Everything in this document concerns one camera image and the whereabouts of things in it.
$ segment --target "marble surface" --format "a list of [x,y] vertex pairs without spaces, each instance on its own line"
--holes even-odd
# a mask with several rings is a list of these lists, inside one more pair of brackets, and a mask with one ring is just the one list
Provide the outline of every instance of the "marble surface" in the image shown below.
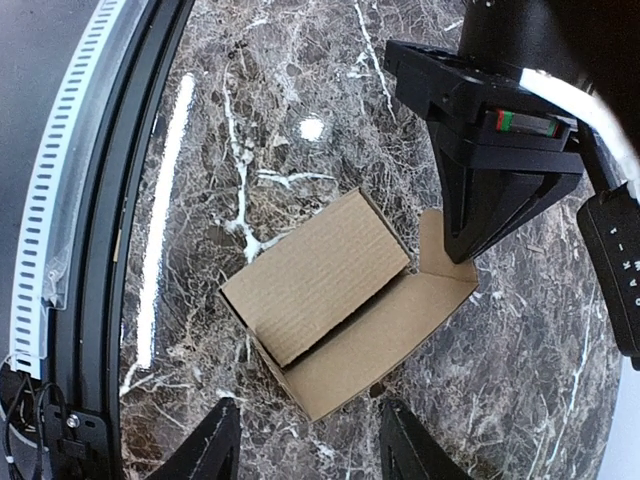
[[242,479],[380,478],[388,396],[474,478],[595,478],[619,356],[575,223],[586,182],[479,258],[478,292],[403,365],[313,425],[216,296],[355,186],[417,252],[440,186],[426,125],[380,62],[389,38],[454,48],[463,13],[443,0],[196,1],[135,206],[120,372],[129,478],[227,396],[242,410]]

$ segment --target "bolt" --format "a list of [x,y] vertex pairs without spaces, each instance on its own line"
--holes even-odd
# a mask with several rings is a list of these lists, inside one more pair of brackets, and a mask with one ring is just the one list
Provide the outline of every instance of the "bolt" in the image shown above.
[[77,415],[71,414],[67,418],[67,427],[69,428],[78,428],[80,426],[80,419]]

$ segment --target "brown cardboard box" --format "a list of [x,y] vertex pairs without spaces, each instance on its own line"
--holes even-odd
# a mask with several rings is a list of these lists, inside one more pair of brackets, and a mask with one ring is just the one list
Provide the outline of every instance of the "brown cardboard box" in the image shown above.
[[221,293],[311,420],[336,410],[417,348],[477,286],[444,251],[442,214],[420,222],[420,271],[354,190],[231,278]]

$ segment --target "black cylinder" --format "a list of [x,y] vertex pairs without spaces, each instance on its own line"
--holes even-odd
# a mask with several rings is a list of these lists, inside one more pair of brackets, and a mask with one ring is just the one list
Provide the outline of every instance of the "black cylinder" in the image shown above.
[[578,88],[585,76],[546,0],[468,0],[458,54],[478,68],[519,80],[540,69]]

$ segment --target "gray marble pattern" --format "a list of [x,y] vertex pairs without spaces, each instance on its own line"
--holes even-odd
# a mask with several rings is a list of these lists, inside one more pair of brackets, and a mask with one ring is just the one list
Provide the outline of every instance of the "gray marble pattern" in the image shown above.
[[[470,300],[379,385],[315,424],[216,296],[356,186],[417,252],[418,216],[441,207],[440,185],[426,125],[395,101],[380,64],[389,38],[455,48],[463,15],[459,0],[196,1],[129,246],[120,372],[128,478],[148,475],[232,397],[241,479],[378,479],[389,396],[408,402],[474,478],[595,478],[619,354],[575,222],[586,181],[477,259]],[[188,122],[167,170],[185,78]],[[154,248],[155,270],[145,264]],[[153,338],[141,337],[143,324]]]

